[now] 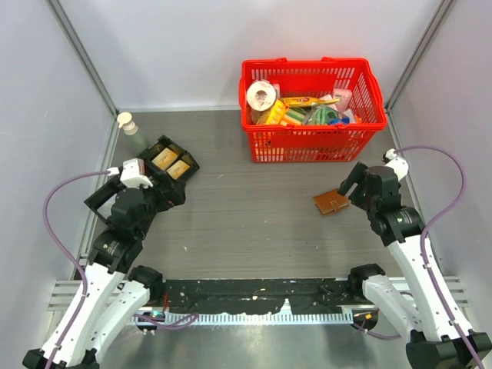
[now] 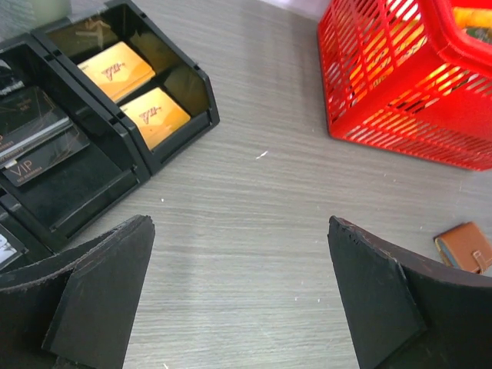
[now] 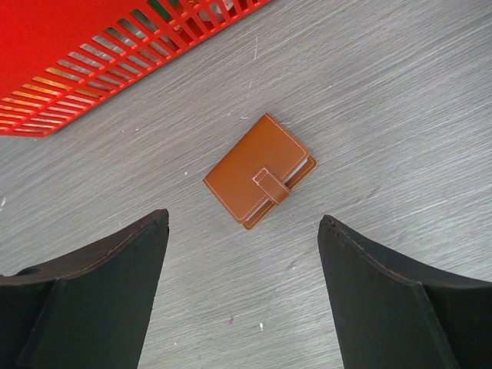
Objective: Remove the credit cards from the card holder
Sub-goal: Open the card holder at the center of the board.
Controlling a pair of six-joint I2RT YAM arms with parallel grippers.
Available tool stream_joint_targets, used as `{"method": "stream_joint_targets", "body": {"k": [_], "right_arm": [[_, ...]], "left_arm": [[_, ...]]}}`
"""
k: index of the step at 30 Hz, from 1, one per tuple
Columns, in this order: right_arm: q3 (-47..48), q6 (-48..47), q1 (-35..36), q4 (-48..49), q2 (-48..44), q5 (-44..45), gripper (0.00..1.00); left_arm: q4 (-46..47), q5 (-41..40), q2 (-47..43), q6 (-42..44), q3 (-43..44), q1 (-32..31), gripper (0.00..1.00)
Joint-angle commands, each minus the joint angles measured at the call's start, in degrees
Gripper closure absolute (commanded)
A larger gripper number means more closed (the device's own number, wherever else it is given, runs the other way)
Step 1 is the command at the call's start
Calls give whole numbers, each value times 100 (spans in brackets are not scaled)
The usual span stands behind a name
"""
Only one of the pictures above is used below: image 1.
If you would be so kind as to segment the brown leather card holder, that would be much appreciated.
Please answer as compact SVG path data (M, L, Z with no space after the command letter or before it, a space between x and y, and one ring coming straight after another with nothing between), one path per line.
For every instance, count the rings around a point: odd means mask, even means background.
M314 196L313 202L322 216L343 211L349 205L347 197L339 194L337 189Z

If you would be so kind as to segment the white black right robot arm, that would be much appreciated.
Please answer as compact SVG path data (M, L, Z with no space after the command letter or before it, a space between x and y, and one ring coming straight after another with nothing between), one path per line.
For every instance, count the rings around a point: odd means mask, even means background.
M491 339L475 331L435 261L419 213L401 204L400 181L408 173L402 158L383 166L358 162L337 190L363 210L372 231L404 274L406 299L377 264L351 269L347 294L355 303L372 302L406 341L412 368L482 368Z

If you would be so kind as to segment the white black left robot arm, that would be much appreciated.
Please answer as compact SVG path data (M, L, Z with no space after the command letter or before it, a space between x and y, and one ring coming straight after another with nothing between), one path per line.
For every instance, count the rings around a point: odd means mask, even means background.
M185 202L185 183L153 178L128 186L113 178L86 199L93 211L113 200L106 229L94 241L81 284L51 337L26 353L26 368L97 368L130 318L164 297L161 273L131 265L155 216Z

